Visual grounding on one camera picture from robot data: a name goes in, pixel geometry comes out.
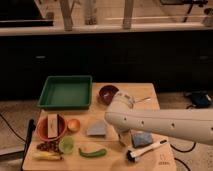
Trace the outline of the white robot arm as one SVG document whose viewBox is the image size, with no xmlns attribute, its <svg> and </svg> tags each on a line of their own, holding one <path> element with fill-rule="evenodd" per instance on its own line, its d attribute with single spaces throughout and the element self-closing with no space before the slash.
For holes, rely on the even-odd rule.
<svg viewBox="0 0 213 171">
<path fill-rule="evenodd" d="M 134 98 L 119 91 L 105 120 L 118 133 L 134 129 L 213 146 L 213 109 L 135 109 Z"/>
</svg>

